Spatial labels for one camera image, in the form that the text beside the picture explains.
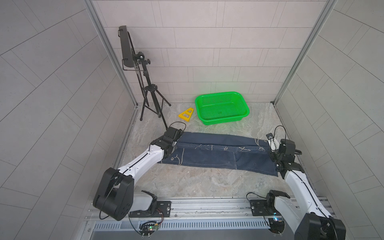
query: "wire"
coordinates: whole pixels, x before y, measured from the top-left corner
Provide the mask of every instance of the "wire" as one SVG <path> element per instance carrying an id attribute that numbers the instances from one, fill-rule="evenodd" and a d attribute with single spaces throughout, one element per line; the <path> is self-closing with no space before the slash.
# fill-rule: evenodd
<path id="1" fill-rule="evenodd" d="M 185 124 L 185 122 L 179 122 L 179 123 L 182 123 L 182 124 L 185 125 L 185 127 L 184 127 L 184 129 L 183 129 L 183 132 L 184 132 L 184 130 L 187 128 L 187 125 Z"/>
<path id="2" fill-rule="evenodd" d="M 246 198 L 248 201 L 250 201 L 250 200 L 248 199 L 248 195 L 249 195 L 249 194 L 255 194 L 255 195 L 258 196 L 258 197 L 261 197 L 261 198 L 266 199 L 266 197 L 262 197 L 262 196 L 260 196 L 260 195 L 257 195 L 257 194 L 254 193 L 254 192 L 249 192 L 249 193 L 247 193 L 247 194 L 245 195 L 245 198 Z"/>

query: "gray tile wall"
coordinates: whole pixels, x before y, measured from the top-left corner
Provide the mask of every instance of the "gray tile wall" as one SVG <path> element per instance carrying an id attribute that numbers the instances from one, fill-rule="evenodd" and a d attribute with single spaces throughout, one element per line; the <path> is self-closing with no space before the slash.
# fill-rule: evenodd
<path id="1" fill-rule="evenodd" d="M 383 12 L 382 0 L 339 0 L 277 104 L 349 240 L 384 239 Z"/>
<path id="2" fill-rule="evenodd" d="M 1 1 L 0 79 L 0 239 L 69 240 L 134 108 L 83 1 Z"/>
<path id="3" fill-rule="evenodd" d="M 249 102 L 274 100 L 325 1 L 94 0 L 121 56 L 118 27 L 151 60 L 152 82 L 171 102 L 240 92 Z M 137 100 L 134 72 L 125 72 Z"/>

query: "yellow plastic block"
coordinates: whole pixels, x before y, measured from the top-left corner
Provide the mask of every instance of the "yellow plastic block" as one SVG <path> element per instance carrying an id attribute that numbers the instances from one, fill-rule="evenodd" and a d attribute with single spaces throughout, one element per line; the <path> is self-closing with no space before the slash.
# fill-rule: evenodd
<path id="1" fill-rule="evenodd" d="M 189 122 L 189 119 L 191 119 L 193 110 L 194 110 L 193 108 L 188 108 L 187 110 L 179 114 L 179 118 Z"/>

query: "camera stand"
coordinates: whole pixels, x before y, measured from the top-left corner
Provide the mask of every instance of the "camera stand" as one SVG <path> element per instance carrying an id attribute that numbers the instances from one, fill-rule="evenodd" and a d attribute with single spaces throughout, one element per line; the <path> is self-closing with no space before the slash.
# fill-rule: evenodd
<path id="1" fill-rule="evenodd" d="M 122 69 L 124 71 L 135 71 L 137 75 L 137 79 L 139 80 L 139 85 L 141 89 L 141 93 L 144 97 L 144 102 L 143 102 L 143 107 L 141 109 L 141 116 L 140 116 L 140 121 L 143 120 L 143 114 L 144 114 L 144 109 L 148 108 L 152 112 L 156 113 L 159 118 L 163 119 L 164 125 L 166 127 L 166 130 L 168 130 L 168 126 L 166 123 L 166 120 L 163 115 L 163 104 L 164 101 L 171 106 L 171 104 L 166 100 L 166 98 L 158 91 L 157 86 L 155 84 L 151 83 L 151 80 L 149 79 L 149 73 L 147 69 L 147 64 L 151 64 L 151 61 L 149 59 L 145 60 L 145 56 L 142 52 L 138 52 L 138 54 L 135 54 L 135 49 L 133 48 L 131 36 L 129 35 L 129 32 L 127 31 L 126 26 L 120 26 L 118 30 L 118 36 L 120 38 L 120 43 L 121 43 L 121 53 L 122 53 Z M 134 70 L 129 70 L 129 69 L 124 69 L 124 66 L 129 67 L 129 68 L 135 68 Z M 143 72 L 143 75 L 147 79 L 148 86 L 144 86 L 142 77 L 140 72 Z M 148 92 L 151 93 L 153 104 L 155 105 L 155 110 L 151 109 L 149 107 L 149 102 L 148 102 Z M 162 98 L 161 101 L 161 106 L 159 104 L 159 101 L 157 100 L 156 94 Z"/>

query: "green basket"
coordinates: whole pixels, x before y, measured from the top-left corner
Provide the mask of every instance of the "green basket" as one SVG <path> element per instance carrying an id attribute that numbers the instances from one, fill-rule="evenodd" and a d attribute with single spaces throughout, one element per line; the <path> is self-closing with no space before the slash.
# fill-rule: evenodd
<path id="1" fill-rule="evenodd" d="M 195 100 L 197 115 L 205 125 L 240 121 L 249 108 L 237 92 L 200 95 Z"/>

